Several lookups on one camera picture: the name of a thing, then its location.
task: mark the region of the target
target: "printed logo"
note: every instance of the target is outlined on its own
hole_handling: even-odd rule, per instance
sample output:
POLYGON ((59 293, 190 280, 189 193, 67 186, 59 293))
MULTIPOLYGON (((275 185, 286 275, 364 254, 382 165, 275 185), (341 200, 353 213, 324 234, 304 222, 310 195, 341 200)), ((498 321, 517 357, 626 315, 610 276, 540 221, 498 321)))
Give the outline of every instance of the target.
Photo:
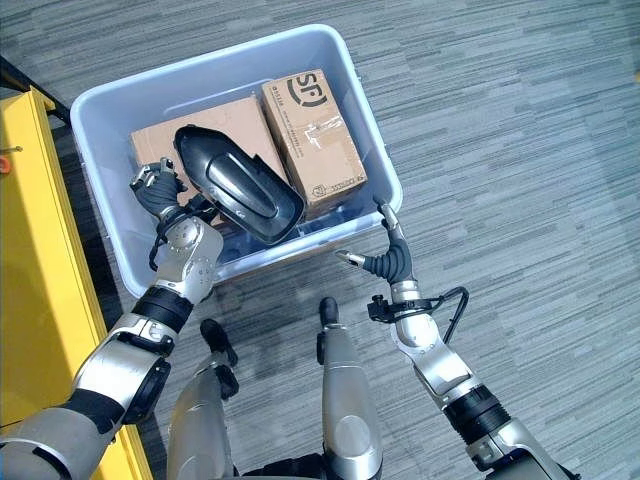
POLYGON ((313 193, 314 197, 324 197, 327 194, 327 189, 324 188, 324 185, 316 185, 311 193, 313 193))
POLYGON ((318 79, 313 73, 306 73, 294 79, 287 80, 287 88, 298 105, 303 107, 317 107, 327 101, 327 96, 318 85, 318 79))

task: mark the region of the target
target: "yellow shelf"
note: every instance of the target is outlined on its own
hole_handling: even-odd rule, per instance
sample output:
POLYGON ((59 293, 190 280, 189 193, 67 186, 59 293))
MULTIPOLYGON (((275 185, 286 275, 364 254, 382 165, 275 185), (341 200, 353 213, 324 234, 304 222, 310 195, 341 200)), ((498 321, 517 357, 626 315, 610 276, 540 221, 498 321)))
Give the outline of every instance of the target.
MULTIPOLYGON (((63 403, 76 370, 106 329, 37 90, 0 102, 0 421, 3 431, 63 403)), ((96 479, 151 479, 135 427, 109 446, 96 479)))

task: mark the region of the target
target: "robotic hand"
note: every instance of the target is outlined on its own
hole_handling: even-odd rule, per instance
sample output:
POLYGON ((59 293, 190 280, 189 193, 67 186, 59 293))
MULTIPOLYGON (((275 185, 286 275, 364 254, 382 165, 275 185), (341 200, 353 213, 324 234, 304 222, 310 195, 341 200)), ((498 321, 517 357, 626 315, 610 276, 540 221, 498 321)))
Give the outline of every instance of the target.
POLYGON ((462 315, 468 292, 463 287, 436 298, 421 298, 413 276, 411 253, 393 209, 375 199, 384 216, 389 250, 368 257, 346 250, 336 255, 387 280, 391 303, 375 295, 368 305, 372 320, 391 324, 396 346, 413 362, 418 378, 451 426, 467 444, 467 454, 480 471, 492 469, 491 480, 577 480, 554 462, 549 454, 447 345, 462 315), (430 316, 443 302, 460 295, 461 300, 444 338, 430 316))
POLYGON ((0 438, 5 478, 89 478, 120 427, 153 410, 171 368, 165 358, 193 306, 213 287, 222 236, 201 218, 210 212, 178 205, 184 187, 171 162, 143 167, 131 188, 160 220, 158 237, 167 243, 168 258, 154 284, 80 367, 69 400, 0 438))

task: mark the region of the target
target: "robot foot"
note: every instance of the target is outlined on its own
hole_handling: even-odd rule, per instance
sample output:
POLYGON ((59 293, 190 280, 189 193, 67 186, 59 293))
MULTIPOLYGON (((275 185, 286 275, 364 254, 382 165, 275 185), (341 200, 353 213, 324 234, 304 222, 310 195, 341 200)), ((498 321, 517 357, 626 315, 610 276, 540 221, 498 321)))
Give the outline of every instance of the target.
POLYGON ((232 367, 236 366, 238 363, 238 355, 231 346, 226 332, 218 322, 211 318, 203 320, 200 324, 200 334, 205 342, 207 342, 207 345, 209 345, 211 353, 226 353, 229 365, 232 367))

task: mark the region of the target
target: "black joint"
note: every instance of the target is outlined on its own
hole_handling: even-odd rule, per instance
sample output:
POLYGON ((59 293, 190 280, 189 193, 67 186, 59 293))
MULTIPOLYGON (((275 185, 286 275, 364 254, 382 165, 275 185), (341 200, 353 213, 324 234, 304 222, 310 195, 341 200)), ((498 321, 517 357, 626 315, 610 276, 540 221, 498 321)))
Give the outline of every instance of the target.
POLYGON ((320 323, 322 326, 328 325, 330 323, 338 323, 339 321, 339 312, 338 312, 338 302, 333 297, 324 297, 320 301, 320 323))
POLYGON ((498 399, 484 385, 451 402, 444 414, 467 445, 511 420, 498 399))
POLYGON ((138 423, 151 414, 158 402, 160 392, 162 392, 164 388, 170 371, 171 365, 169 365, 169 363, 165 362, 162 358, 156 361, 144 377, 140 387, 138 387, 138 391, 133 397, 131 405, 122 420, 124 425, 138 423))
POLYGON ((124 414, 122 405, 111 397, 82 388, 75 389, 69 400, 59 408, 84 415, 94 423, 100 435, 113 429, 124 414))
POLYGON ((193 310, 193 304, 171 290, 150 287, 132 312, 156 320, 179 333, 193 310))
POLYGON ((362 268, 384 278, 390 284, 413 280, 411 252, 404 240, 391 243, 389 251, 377 257, 366 257, 362 268))
POLYGON ((220 352, 227 354, 229 364, 234 367, 238 363, 238 354, 231 346, 229 337, 224 328, 211 318, 206 318, 200 323, 200 334, 204 338, 211 353, 220 352))
POLYGON ((238 385, 236 376, 228 366, 219 365, 216 367, 215 372, 220 382, 220 397, 223 400, 228 400, 238 393, 240 385, 238 385))

